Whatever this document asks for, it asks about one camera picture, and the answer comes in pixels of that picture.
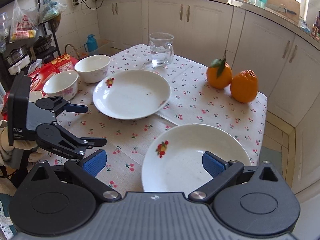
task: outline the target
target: blue gripper pad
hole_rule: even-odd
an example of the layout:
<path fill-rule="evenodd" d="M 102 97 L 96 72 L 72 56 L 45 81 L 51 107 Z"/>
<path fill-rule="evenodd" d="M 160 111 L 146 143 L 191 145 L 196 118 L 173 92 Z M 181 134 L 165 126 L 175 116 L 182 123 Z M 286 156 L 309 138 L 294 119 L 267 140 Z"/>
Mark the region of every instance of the blue gripper pad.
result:
<path fill-rule="evenodd" d="M 211 152 L 204 152 L 202 155 L 202 166 L 212 178 L 215 178 L 226 170 L 229 164 Z"/>
<path fill-rule="evenodd" d="M 98 150 L 81 161 L 82 169 L 91 174 L 97 176 L 98 173 L 107 164 L 107 153 L 105 150 Z"/>

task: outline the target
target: tablecloth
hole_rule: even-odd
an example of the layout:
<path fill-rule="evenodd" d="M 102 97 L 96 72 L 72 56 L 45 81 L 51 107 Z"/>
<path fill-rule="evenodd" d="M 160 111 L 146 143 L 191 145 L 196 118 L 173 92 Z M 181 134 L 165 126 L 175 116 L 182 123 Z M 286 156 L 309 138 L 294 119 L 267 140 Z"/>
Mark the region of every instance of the tablecloth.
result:
<path fill-rule="evenodd" d="M 148 46 L 140 44 L 111 57 L 109 74 L 128 69 L 146 69 L 163 76 L 172 89 L 169 102 L 152 116 L 122 121 L 105 116 L 92 101 L 96 84 L 80 82 L 74 104 L 87 105 L 86 114 L 63 112 L 57 121 L 78 137 L 104 137 L 102 147 L 108 154 L 107 166 L 97 175 L 105 184 L 124 195 L 143 191 L 141 165 L 152 141 L 173 126 L 204 123 L 232 135 L 244 147 L 253 165 L 257 165 L 264 132 L 267 98 L 258 93 L 254 101 L 242 104 L 231 97 L 229 87 L 217 90 L 208 85 L 206 66 L 174 56 L 167 66 L 153 66 Z M 88 149 L 88 156 L 97 149 Z M 49 153 L 50 165 L 66 159 Z"/>

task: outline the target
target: teal container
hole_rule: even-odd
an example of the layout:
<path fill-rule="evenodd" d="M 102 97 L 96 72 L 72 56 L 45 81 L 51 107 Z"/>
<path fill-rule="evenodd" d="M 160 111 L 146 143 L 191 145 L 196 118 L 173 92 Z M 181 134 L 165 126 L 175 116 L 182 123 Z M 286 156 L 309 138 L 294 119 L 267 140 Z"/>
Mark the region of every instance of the teal container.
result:
<path fill-rule="evenodd" d="M 93 34 L 88 35 L 87 43 L 84 44 L 84 49 L 87 52 L 94 51 L 98 48 L 97 40 L 93 37 Z"/>

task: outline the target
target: cabinet door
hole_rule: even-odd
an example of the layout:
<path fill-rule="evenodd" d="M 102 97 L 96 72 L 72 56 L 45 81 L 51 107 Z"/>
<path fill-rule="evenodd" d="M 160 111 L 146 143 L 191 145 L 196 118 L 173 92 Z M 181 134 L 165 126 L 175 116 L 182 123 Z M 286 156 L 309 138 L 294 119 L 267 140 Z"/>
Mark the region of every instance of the cabinet door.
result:
<path fill-rule="evenodd" d="M 292 191 L 295 194 L 320 180 L 319 124 L 320 96 L 296 127 L 296 156 L 292 181 Z"/>
<path fill-rule="evenodd" d="M 184 32 L 184 18 L 187 9 L 185 0 L 148 0 L 148 4 L 149 33 L 172 34 L 174 53 L 182 56 L 183 40 L 186 35 Z"/>
<path fill-rule="evenodd" d="M 110 46 L 119 48 L 120 46 L 120 28 L 118 26 L 118 17 L 115 12 L 116 0 L 105 0 L 98 9 L 98 26 L 100 37 L 110 41 Z"/>
<path fill-rule="evenodd" d="M 206 66 L 212 60 L 222 58 L 227 46 L 233 7 L 208 0 L 186 0 L 184 8 L 182 56 Z"/>
<path fill-rule="evenodd" d="M 142 43 L 141 0 L 116 0 L 116 16 L 120 31 L 120 46 L 127 49 Z"/>
<path fill-rule="evenodd" d="M 279 24 L 246 11 L 233 74 L 253 70 L 258 77 L 259 91 L 269 98 L 287 61 L 294 36 Z"/>
<path fill-rule="evenodd" d="M 296 36 L 289 60 L 270 95 L 268 110 L 296 127 L 320 92 L 319 76 L 320 52 Z"/>

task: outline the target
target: gloved hand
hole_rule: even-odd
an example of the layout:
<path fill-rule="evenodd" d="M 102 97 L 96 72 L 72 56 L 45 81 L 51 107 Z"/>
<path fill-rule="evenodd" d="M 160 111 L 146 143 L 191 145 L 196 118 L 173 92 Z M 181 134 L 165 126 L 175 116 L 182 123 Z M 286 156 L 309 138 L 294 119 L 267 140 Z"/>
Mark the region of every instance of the gloved hand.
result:
<path fill-rule="evenodd" d="M 14 140 L 13 146 L 9 145 L 8 139 L 8 127 L 7 121 L 0 121 L 0 165 L 9 166 L 8 161 L 10 161 L 12 156 L 12 151 L 14 148 L 22 149 L 22 150 L 31 150 L 32 148 L 36 148 L 37 143 L 35 141 L 22 141 L 22 140 Z M 48 154 L 48 151 L 38 149 L 31 153 L 28 161 L 33 163 L 42 159 L 44 155 Z"/>

